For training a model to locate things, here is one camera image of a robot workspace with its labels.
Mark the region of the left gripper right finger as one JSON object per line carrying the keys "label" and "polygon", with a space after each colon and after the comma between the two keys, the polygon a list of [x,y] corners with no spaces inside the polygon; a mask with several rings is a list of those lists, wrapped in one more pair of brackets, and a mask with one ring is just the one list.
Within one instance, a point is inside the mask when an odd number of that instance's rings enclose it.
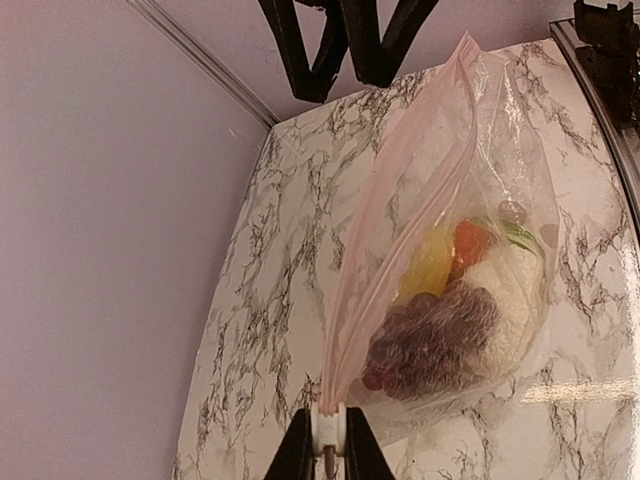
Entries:
{"label": "left gripper right finger", "polygon": [[346,421],[345,478],[395,480],[363,411],[348,408]]}

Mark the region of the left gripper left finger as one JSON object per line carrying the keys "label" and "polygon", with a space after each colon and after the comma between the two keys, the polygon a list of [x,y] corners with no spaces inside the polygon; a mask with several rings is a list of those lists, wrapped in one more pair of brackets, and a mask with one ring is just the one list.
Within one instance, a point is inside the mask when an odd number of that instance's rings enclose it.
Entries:
{"label": "left gripper left finger", "polygon": [[314,449],[309,409],[298,409],[295,412],[264,479],[314,479]]}

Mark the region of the white bag slider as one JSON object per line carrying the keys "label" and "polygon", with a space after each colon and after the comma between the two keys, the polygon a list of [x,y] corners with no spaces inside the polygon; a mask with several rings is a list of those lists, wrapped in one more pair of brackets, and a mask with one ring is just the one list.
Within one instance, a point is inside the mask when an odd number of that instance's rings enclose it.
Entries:
{"label": "white bag slider", "polygon": [[311,405],[311,436],[315,457],[321,457],[326,447],[331,447],[338,457],[343,457],[347,438],[347,409],[343,403],[331,415],[322,414],[317,402]]}

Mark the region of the purple fake grape bunch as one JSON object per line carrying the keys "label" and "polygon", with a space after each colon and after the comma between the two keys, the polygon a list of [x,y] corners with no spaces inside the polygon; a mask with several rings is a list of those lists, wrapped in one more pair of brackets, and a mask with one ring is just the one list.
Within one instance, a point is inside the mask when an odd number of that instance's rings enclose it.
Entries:
{"label": "purple fake grape bunch", "polygon": [[500,313],[483,287],[456,280],[392,307],[369,343],[361,377],[370,391],[408,401],[480,382],[480,357]]}

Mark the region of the clear zip top bag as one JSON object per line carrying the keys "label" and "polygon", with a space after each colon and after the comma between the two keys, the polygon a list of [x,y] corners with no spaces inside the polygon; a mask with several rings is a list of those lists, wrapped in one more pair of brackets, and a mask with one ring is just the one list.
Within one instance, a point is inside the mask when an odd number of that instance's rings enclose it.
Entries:
{"label": "clear zip top bag", "polygon": [[514,75],[462,37],[384,142],[347,232],[322,413],[389,420],[487,388],[526,356],[558,211]]}

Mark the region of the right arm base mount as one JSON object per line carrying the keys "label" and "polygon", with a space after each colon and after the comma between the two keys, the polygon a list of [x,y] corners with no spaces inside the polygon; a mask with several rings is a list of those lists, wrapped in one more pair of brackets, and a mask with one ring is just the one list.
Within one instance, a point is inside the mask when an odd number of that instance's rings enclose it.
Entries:
{"label": "right arm base mount", "polygon": [[578,60],[614,123],[639,121],[639,25],[631,1],[604,6],[574,3]]}

